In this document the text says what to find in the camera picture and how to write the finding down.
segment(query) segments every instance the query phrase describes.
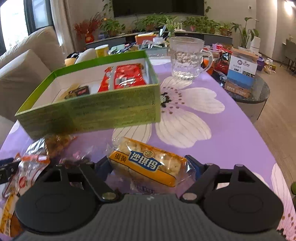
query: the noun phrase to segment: candy wrapper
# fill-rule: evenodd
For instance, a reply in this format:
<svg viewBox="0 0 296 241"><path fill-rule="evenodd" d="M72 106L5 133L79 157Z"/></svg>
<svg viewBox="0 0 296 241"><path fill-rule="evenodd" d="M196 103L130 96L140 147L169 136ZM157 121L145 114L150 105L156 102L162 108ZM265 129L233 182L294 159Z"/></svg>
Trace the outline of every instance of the candy wrapper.
<svg viewBox="0 0 296 241"><path fill-rule="evenodd" d="M115 174L129 178L131 189L140 193L175 193L176 186L195 177L186 158L126 137L114 141L108 159Z"/></svg>
<svg viewBox="0 0 296 241"><path fill-rule="evenodd" d="M71 135L46 135L31 144L25 155L42 155L54 158L65 149L75 137Z"/></svg>
<svg viewBox="0 0 296 241"><path fill-rule="evenodd" d="M145 85L141 64L108 67L98 92Z"/></svg>
<svg viewBox="0 0 296 241"><path fill-rule="evenodd" d="M69 91L68 94L65 96L65 99L71 99L82 95L89 95L89 87L87 85Z"/></svg>
<svg viewBox="0 0 296 241"><path fill-rule="evenodd" d="M22 228L14 213L17 200L34 185L37 177L50 163L48 156L39 155L21 157L17 154L15 160L20 161L18 171L11 178L6 189L2 191L2 196L8 198L2 212L0 232L10 237L15 237L22 232Z"/></svg>

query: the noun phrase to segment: purple tablecloth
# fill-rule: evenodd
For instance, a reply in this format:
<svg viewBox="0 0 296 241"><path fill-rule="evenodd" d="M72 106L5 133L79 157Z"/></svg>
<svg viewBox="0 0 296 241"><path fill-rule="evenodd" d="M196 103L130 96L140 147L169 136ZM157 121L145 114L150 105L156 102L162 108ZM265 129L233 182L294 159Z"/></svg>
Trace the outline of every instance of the purple tablecloth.
<svg viewBox="0 0 296 241"><path fill-rule="evenodd" d="M171 77L170 63L154 68L162 82L160 123L79 134L65 155L77 151L82 155L90 153L92 161L98 161L112 139L127 136L181 156L192 155L201 163L215 163L221 168L244 164L280 197L284 216L278 229L284 229L287 240L295 240L296 215L284 177L239 106L207 73L191 83ZM17 122L0 150L0 158L24 153L31 143Z"/></svg>

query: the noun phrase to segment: wall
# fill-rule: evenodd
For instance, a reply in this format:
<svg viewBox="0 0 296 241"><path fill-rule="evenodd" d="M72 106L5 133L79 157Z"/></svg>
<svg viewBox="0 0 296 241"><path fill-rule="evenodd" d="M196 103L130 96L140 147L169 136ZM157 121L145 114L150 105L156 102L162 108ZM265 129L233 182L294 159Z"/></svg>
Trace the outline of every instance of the wall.
<svg viewBox="0 0 296 241"><path fill-rule="evenodd" d="M272 57L276 38L277 26L277 1L278 0L257 0L256 29L259 31L260 53Z"/></svg>
<svg viewBox="0 0 296 241"><path fill-rule="evenodd" d="M277 28L272 59L283 61L285 58L285 45L283 45L283 42L286 42L286 39L289 38L289 34L294 37L294 41L296 40L296 11L295 8L289 6L285 0L277 1Z"/></svg>
<svg viewBox="0 0 296 241"><path fill-rule="evenodd" d="M84 43L83 40L77 40L75 31L73 30L74 23L80 23L85 19L89 19L96 12L100 12L107 0L65 0L67 8L68 23L71 26L71 36L73 38L73 45L76 50L82 50ZM207 14L210 19L214 19L217 22L235 22L244 24L245 17L256 17L256 0L207 0L207 6L210 6L209 13ZM178 15L179 19L185 19L188 15ZM132 22L136 19L136 16L127 16L116 18L121 23L126 25L126 28L131 27ZM248 28L255 28L255 21L249 20ZM234 46L239 45L239 34L233 33Z"/></svg>

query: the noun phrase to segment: paper cup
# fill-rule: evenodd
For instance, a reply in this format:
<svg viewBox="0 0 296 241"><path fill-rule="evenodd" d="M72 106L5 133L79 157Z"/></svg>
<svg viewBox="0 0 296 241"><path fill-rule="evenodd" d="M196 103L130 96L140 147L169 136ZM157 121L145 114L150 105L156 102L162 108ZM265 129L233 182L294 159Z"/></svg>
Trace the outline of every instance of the paper cup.
<svg viewBox="0 0 296 241"><path fill-rule="evenodd" d="M108 56L109 45L104 44L95 48L98 57Z"/></svg>

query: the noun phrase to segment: beige sofa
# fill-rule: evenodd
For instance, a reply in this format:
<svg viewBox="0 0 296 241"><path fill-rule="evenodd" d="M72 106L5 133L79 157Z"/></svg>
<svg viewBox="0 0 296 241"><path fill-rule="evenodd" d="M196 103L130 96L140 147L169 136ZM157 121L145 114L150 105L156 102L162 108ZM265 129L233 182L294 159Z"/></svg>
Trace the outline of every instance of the beige sofa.
<svg viewBox="0 0 296 241"><path fill-rule="evenodd" d="M62 48L53 27L45 27L0 57L0 116L13 122L15 113L37 86L64 66Z"/></svg>

